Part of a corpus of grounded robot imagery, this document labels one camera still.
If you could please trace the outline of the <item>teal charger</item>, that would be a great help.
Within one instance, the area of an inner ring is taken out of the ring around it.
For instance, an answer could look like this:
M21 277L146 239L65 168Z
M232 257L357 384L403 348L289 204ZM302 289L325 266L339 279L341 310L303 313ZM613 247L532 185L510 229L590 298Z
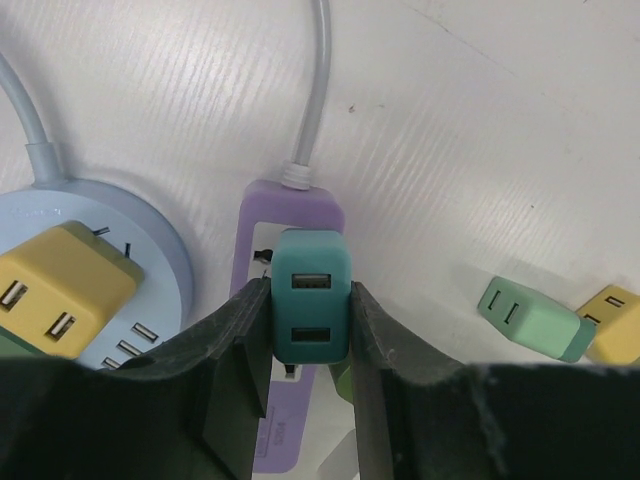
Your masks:
M287 229L271 262L274 355L285 365L347 356L352 259L341 233Z

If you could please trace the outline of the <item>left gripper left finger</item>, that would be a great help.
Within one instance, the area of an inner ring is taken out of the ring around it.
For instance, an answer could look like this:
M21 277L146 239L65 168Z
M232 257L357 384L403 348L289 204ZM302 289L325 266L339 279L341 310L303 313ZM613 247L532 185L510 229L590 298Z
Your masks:
M1 361L5 479L248 479L270 381L270 282L114 370Z

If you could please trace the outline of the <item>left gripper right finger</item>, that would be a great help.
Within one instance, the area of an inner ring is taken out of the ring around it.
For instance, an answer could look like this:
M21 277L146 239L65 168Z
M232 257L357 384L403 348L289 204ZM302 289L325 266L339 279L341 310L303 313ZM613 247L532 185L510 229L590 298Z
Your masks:
M352 286L350 362L364 479L635 479L639 371L462 364Z

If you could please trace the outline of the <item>yellow charger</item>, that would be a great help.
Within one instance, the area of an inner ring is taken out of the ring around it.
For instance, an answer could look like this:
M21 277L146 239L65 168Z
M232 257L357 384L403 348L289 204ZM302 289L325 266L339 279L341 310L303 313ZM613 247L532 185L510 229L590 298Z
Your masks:
M596 327L587 357L600 364L639 363L639 295L609 285L588 300L577 314Z
M78 358L145 279L143 269L79 221L1 255L1 329L36 355Z

